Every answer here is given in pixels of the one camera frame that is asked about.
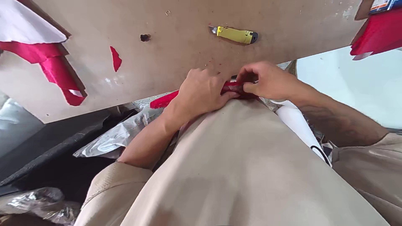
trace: forearm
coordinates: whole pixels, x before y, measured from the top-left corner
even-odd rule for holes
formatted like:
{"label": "forearm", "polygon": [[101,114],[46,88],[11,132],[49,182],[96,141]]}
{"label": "forearm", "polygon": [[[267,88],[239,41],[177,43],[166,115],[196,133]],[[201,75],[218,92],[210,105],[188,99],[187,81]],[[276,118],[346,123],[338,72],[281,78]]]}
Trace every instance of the forearm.
{"label": "forearm", "polygon": [[153,169],[173,135],[182,125],[173,117],[163,112],[134,137],[118,161],[135,167]]}
{"label": "forearm", "polygon": [[306,84],[290,101],[338,147],[369,146],[388,133],[387,129],[366,115]]}

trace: left hand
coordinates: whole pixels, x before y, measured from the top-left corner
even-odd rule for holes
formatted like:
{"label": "left hand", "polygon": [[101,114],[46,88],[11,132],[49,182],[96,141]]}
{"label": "left hand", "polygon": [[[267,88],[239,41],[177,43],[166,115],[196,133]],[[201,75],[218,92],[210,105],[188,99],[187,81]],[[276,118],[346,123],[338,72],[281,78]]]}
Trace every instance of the left hand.
{"label": "left hand", "polygon": [[228,100],[239,97],[235,92],[220,94],[225,81],[222,76],[210,75],[208,69],[191,69],[164,113],[184,124],[201,114],[222,108]]}

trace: right hand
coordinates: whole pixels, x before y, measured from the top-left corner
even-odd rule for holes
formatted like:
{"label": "right hand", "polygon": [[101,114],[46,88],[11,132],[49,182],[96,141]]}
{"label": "right hand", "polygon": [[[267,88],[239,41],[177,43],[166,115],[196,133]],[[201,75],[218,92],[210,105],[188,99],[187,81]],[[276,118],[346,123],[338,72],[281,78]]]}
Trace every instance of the right hand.
{"label": "right hand", "polygon": [[[252,80],[256,75],[258,83],[253,84]],[[270,62],[257,62],[243,66],[236,81],[244,83],[245,92],[273,100],[290,100],[300,95],[300,92],[312,88]]]}

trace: white wall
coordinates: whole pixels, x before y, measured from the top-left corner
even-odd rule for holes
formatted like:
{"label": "white wall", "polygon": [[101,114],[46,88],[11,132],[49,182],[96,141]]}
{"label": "white wall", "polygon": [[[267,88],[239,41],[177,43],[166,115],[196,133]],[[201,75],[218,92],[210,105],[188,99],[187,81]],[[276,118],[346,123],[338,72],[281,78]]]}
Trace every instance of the white wall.
{"label": "white wall", "polygon": [[402,129],[402,51],[353,61],[350,50],[299,59],[298,78],[385,127]]}

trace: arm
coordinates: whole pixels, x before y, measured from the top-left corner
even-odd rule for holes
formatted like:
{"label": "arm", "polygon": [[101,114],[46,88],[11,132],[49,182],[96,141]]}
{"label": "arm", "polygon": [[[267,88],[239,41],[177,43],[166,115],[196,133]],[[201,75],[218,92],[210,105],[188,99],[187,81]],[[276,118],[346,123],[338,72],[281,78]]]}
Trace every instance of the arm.
{"label": "arm", "polygon": [[246,82],[244,91],[267,99],[287,99],[296,105],[318,130],[338,147],[369,146],[380,141],[387,129],[374,120],[318,92],[274,64],[245,65],[238,82],[258,75],[258,83]]}
{"label": "arm", "polygon": [[135,136],[118,161],[152,169],[183,124],[203,113],[220,109],[228,100],[238,97],[235,92],[220,95],[225,81],[222,76],[211,76],[208,70],[190,70],[177,97]]}

